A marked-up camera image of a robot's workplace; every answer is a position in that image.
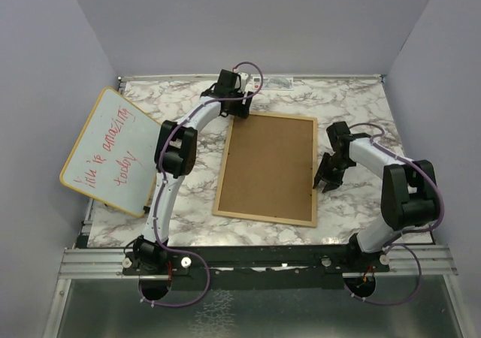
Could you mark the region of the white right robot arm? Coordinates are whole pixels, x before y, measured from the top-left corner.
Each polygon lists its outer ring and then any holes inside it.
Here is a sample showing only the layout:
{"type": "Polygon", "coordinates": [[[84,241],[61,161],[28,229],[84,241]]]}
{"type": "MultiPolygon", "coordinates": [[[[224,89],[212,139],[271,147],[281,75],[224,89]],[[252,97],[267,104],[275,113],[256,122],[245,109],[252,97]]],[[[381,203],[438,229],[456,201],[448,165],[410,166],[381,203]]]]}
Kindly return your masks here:
{"type": "Polygon", "coordinates": [[[404,234],[434,230],[443,220],[444,202],[437,187],[434,166],[427,160],[412,160],[376,142],[380,133],[354,133],[344,121],[326,129],[332,154],[325,153],[314,176],[313,188],[324,193],[343,185],[345,172],[360,164],[382,180],[381,216],[357,234],[353,234],[345,253],[346,265],[362,271],[378,253],[404,234]]]}

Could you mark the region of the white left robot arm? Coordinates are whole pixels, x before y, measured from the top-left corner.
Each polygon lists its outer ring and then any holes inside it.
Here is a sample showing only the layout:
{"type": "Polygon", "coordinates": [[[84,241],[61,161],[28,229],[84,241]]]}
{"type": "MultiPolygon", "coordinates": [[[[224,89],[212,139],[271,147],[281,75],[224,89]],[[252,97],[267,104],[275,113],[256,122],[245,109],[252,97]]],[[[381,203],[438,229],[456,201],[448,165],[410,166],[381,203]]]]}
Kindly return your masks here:
{"type": "Polygon", "coordinates": [[[253,96],[246,85],[247,73],[222,69],[217,81],[200,95],[198,103],[184,116],[162,123],[154,163],[156,185],[152,205],[141,235],[126,256],[133,269],[161,272],[168,264],[169,225],[180,186],[195,166],[198,133],[219,116],[247,118],[253,96]]]}

